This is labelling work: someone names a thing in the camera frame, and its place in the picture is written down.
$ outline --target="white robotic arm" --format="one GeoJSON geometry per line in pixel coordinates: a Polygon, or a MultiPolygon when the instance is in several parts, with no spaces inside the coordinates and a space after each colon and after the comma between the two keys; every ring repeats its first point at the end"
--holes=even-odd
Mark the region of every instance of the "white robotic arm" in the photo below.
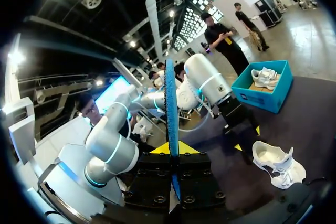
{"type": "MultiPolygon", "coordinates": [[[[203,54],[191,56],[184,65],[186,77],[177,89],[177,105],[190,110],[200,104],[202,94],[211,106],[225,100],[231,88],[203,54]]],[[[135,86],[119,95],[87,138],[86,148],[95,157],[85,175],[93,185],[105,185],[117,174],[131,170],[139,156],[137,145],[119,134],[130,111],[164,109],[164,91],[138,95],[135,86]]]]}

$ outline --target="white sneaker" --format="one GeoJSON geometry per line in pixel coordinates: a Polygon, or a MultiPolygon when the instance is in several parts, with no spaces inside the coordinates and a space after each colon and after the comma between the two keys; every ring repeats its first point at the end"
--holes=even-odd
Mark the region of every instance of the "white sneaker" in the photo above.
{"type": "Polygon", "coordinates": [[[265,67],[263,67],[261,71],[253,69],[251,74],[256,87],[265,87],[269,90],[275,89],[281,77],[281,75],[274,70],[265,67]]]}
{"type": "Polygon", "coordinates": [[[293,158],[293,147],[289,153],[262,141],[252,146],[253,163],[268,172],[272,185],[288,189],[294,183],[302,183],[306,178],[305,168],[293,158]]]}

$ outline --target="blue box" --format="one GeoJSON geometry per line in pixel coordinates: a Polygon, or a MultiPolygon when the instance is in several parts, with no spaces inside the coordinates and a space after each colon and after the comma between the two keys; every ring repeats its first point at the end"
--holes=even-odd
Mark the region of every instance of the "blue box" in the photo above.
{"type": "Polygon", "coordinates": [[[289,63],[286,60],[250,63],[238,79],[233,83],[232,90],[240,102],[247,103],[273,113],[278,113],[293,81],[289,63]],[[274,69],[281,74],[280,80],[273,92],[251,90],[253,83],[252,69],[274,69]]]}

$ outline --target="screen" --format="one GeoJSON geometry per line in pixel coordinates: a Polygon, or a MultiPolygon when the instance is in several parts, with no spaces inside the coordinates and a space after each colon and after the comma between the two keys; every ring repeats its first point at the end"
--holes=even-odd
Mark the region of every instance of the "screen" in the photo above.
{"type": "Polygon", "coordinates": [[[123,76],[115,80],[100,97],[96,99],[96,105],[100,114],[105,114],[111,104],[116,100],[117,96],[128,89],[130,84],[123,76]]]}

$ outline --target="exhibition hall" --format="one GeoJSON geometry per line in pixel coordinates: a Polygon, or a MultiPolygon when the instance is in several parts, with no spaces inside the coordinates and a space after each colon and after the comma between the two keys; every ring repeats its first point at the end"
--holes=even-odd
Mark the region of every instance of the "exhibition hall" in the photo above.
{"type": "Polygon", "coordinates": [[[332,222],[332,0],[10,2],[6,223],[332,222]]]}

